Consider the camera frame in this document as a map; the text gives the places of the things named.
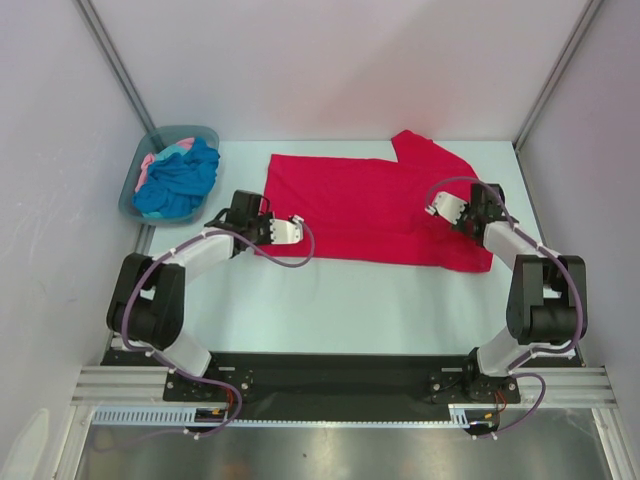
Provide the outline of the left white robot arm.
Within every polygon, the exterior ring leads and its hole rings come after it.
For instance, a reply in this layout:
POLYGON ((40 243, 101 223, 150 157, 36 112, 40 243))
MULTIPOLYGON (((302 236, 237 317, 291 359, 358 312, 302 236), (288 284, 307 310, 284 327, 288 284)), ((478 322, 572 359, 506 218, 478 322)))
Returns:
POLYGON ((209 368, 209 351, 185 330, 186 287, 251 244, 268 245, 274 219, 266 197, 238 190, 231 206, 194 238, 156 257, 126 256, 107 311, 108 328, 127 348, 156 354, 187 373, 185 385, 197 398, 214 397, 221 376, 209 368))

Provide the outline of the red t shirt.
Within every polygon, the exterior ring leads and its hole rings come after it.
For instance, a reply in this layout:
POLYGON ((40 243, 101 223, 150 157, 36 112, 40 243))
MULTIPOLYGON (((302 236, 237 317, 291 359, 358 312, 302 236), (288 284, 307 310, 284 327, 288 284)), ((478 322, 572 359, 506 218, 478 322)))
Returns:
POLYGON ((391 144, 394 161, 272 155, 264 189, 271 209, 279 218, 302 217, 314 237, 267 252, 489 272, 491 253, 425 210, 430 188, 442 180, 446 191, 469 200, 472 166, 409 130, 391 144))

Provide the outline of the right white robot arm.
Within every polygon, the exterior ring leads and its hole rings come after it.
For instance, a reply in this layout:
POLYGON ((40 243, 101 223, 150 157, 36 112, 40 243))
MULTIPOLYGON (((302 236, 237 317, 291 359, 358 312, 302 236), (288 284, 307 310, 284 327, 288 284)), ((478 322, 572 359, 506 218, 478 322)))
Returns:
POLYGON ((477 367, 461 376, 463 393, 484 401, 507 376, 540 354, 563 355, 588 328, 587 267, 529 235, 504 203, 502 188, 478 180, 452 228, 473 239, 511 271, 506 326, 476 352, 477 367))

